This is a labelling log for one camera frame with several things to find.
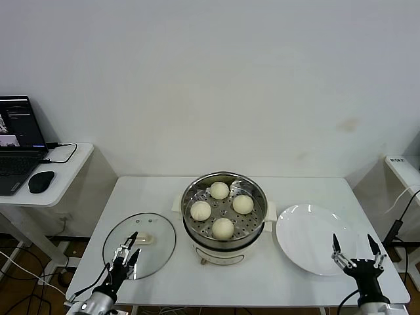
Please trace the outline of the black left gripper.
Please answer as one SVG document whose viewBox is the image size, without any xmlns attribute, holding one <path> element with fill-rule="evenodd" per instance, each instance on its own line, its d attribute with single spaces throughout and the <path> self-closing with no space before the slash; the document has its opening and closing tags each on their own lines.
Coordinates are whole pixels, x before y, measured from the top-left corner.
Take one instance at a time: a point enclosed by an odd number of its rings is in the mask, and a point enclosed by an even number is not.
<svg viewBox="0 0 420 315">
<path fill-rule="evenodd" d="M 131 255 L 129 261 L 127 262 L 130 250 L 136 242 L 137 236 L 138 232 L 134 232 L 117 247 L 114 252 L 114 264 L 112 270 L 108 273 L 106 279 L 98 287 L 93 289 L 93 292 L 99 292 L 105 295 L 117 295 L 117 292 L 123 282 L 133 273 L 134 265 L 138 261 L 138 256 L 141 252 L 140 248 Z"/>
</svg>

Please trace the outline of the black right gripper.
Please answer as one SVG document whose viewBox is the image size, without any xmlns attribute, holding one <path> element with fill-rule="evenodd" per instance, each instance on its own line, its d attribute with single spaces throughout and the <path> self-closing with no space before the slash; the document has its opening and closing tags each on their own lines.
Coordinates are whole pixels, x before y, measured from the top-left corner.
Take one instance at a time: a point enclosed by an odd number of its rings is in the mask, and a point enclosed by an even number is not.
<svg viewBox="0 0 420 315">
<path fill-rule="evenodd" d="M 367 234 L 367 239 L 374 256 L 374 261 L 350 260 L 341 251 L 339 240 L 337 239 L 336 234 L 333 234 L 333 252 L 331 258 L 341 270 L 347 268 L 347 275 L 356 281 L 360 295 L 358 304 L 383 302 L 383 293 L 378 282 L 378 277 L 383 273 L 382 265 L 387 254 L 381 252 L 379 244 L 370 234 Z"/>
</svg>

